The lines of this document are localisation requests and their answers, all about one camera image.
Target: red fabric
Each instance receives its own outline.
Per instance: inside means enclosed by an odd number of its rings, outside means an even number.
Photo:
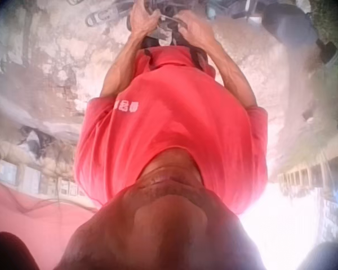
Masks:
[[[158,69],[150,71],[150,57],[140,53],[124,92],[89,102],[75,157],[77,182],[104,205],[134,184],[158,153],[179,147],[198,164],[204,185],[242,213],[267,182],[266,111],[245,110],[213,79],[212,67],[206,65],[206,73],[194,67],[185,47],[151,52]]]

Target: logo on shirt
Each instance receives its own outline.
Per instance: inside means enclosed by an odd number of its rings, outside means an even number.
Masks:
[[[139,107],[139,102],[127,100],[116,100],[114,104],[114,109],[119,111],[125,111],[130,113],[135,113]]]

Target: sky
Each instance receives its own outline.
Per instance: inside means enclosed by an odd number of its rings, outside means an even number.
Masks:
[[[279,185],[267,185],[262,197],[240,216],[268,270],[294,270],[314,247],[319,222],[319,192],[292,199]]]

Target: hand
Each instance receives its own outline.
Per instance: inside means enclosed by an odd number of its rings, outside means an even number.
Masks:
[[[144,6],[145,0],[137,0],[130,14],[131,33],[136,37],[143,38],[154,31],[161,16],[160,10],[148,14]]]
[[[175,15],[176,19],[182,20],[188,26],[179,25],[179,33],[193,46],[206,50],[209,44],[215,42],[214,32],[211,25],[189,10],[180,11]]]

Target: red shirt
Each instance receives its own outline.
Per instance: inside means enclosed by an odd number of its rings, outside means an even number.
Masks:
[[[194,67],[185,47],[140,52],[136,76],[117,98],[88,104],[75,156],[75,178],[98,206],[138,179],[160,152],[191,154],[203,183],[239,214],[267,182],[268,116],[248,109],[214,80],[212,67]]]

